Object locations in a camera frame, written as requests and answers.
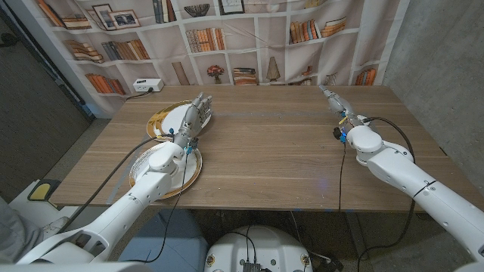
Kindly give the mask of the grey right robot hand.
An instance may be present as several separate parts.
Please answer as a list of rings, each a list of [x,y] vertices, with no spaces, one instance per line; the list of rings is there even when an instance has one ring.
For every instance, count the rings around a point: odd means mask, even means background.
[[[337,93],[330,91],[326,86],[319,85],[323,95],[327,98],[330,111],[335,113],[338,118],[338,126],[344,128],[345,131],[351,130],[353,127],[364,125],[361,118],[354,111],[350,103],[339,96]]]

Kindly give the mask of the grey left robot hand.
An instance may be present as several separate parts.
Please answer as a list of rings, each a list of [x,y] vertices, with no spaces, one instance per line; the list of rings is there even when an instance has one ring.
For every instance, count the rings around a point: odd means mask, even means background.
[[[203,97],[203,92],[192,100],[181,122],[178,132],[173,138],[173,143],[180,147],[186,147],[202,130],[203,124],[211,117],[211,103],[213,97]]]

